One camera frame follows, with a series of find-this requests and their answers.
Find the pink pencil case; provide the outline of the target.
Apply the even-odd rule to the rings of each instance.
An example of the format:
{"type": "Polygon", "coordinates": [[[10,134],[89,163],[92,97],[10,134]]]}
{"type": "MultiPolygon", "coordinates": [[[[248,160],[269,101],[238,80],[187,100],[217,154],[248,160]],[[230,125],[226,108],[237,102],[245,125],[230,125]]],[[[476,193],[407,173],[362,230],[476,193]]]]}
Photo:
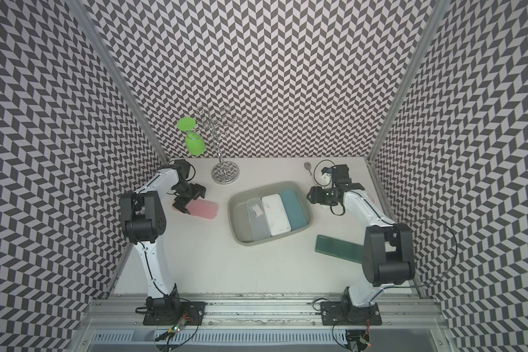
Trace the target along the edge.
{"type": "Polygon", "coordinates": [[[183,202],[174,202],[172,207],[175,211],[189,216],[195,216],[203,219],[215,219],[219,212],[219,204],[204,199],[190,201],[187,205],[183,202]]]}

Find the light blue pencil case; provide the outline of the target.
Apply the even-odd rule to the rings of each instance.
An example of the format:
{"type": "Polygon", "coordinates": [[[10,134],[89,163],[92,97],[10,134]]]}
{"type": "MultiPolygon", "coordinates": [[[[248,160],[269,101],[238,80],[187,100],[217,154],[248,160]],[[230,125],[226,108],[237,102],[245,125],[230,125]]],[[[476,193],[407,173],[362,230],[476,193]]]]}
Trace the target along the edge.
{"type": "Polygon", "coordinates": [[[295,232],[306,227],[308,221],[296,196],[296,192],[293,189],[287,189],[280,193],[280,197],[290,223],[291,231],[295,232]]]}

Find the grey storage box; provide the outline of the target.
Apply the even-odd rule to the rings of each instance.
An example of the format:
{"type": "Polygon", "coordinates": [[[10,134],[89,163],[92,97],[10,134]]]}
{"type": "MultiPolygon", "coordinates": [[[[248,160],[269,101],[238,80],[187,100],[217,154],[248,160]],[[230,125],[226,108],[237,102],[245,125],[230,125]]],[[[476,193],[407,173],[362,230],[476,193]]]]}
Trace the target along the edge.
{"type": "Polygon", "coordinates": [[[285,181],[232,196],[228,219],[234,239],[254,246],[294,235],[312,224],[312,211],[296,183],[285,181]]]}

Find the white pencil case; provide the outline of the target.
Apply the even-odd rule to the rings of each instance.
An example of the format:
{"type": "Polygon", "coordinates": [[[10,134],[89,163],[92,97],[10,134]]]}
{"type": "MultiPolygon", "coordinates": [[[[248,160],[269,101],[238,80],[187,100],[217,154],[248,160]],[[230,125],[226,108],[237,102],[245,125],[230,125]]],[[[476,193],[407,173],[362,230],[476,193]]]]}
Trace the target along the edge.
{"type": "Polygon", "coordinates": [[[279,236],[291,231],[285,209],[279,194],[264,196],[262,199],[265,216],[271,236],[279,236]]]}

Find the translucent clear pencil case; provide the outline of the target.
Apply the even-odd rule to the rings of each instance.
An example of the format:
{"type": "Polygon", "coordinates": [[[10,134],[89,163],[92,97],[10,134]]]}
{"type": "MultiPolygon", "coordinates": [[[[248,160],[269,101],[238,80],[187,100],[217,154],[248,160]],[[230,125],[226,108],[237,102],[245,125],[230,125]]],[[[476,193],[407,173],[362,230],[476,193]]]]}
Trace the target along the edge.
{"type": "Polygon", "coordinates": [[[261,199],[249,199],[246,202],[246,208],[254,242],[264,241],[270,238],[271,232],[269,230],[261,199]]]}

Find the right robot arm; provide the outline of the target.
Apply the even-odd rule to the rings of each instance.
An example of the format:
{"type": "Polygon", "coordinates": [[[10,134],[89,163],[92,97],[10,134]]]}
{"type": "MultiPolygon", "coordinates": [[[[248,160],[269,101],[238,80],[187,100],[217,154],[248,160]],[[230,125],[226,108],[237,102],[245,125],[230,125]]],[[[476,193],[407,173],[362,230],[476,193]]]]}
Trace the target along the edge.
{"type": "Polygon", "coordinates": [[[397,223],[379,210],[360,183],[354,183],[345,164],[325,167],[321,176],[327,183],[313,186],[307,194],[312,204],[352,215],[364,228],[361,247],[363,274],[343,291],[340,299],[342,321],[362,325],[376,320],[375,300],[385,290],[397,287],[415,276],[412,229],[397,223]]]}

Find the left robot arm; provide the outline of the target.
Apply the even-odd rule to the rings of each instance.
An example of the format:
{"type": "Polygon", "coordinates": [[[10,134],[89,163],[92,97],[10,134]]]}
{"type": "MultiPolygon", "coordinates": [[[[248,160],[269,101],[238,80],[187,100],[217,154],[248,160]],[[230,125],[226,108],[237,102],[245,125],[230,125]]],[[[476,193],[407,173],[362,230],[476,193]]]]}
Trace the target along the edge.
{"type": "Polygon", "coordinates": [[[145,305],[136,308],[136,313],[144,316],[146,326],[174,326],[181,321],[190,326],[202,323],[205,302],[190,303],[180,297],[170,275],[162,238],[167,229],[162,198],[174,195],[173,206],[189,215],[186,206],[205,196],[204,186],[190,182],[191,168],[184,159],[174,160],[156,171],[145,185],[120,197],[123,235],[138,252],[148,281],[145,305]]]}

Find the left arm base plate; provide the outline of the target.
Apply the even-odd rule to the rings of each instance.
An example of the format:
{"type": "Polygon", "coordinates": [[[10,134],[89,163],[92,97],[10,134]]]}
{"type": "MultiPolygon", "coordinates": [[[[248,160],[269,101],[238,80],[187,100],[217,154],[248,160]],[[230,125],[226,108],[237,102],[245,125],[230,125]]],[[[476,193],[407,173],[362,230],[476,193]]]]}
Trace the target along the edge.
{"type": "Polygon", "coordinates": [[[151,299],[146,302],[144,326],[175,326],[184,317],[187,326],[202,324],[206,302],[190,302],[186,299],[151,299]]]}

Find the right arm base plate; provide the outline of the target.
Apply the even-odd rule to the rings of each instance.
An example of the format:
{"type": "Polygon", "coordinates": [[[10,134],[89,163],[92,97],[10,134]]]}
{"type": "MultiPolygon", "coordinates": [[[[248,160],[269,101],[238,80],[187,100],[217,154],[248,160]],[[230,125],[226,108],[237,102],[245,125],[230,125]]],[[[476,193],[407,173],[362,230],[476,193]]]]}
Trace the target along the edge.
{"type": "Polygon", "coordinates": [[[382,319],[378,304],[366,307],[347,307],[342,302],[322,301],[320,315],[324,326],[350,325],[350,326],[381,326],[382,319]]]}

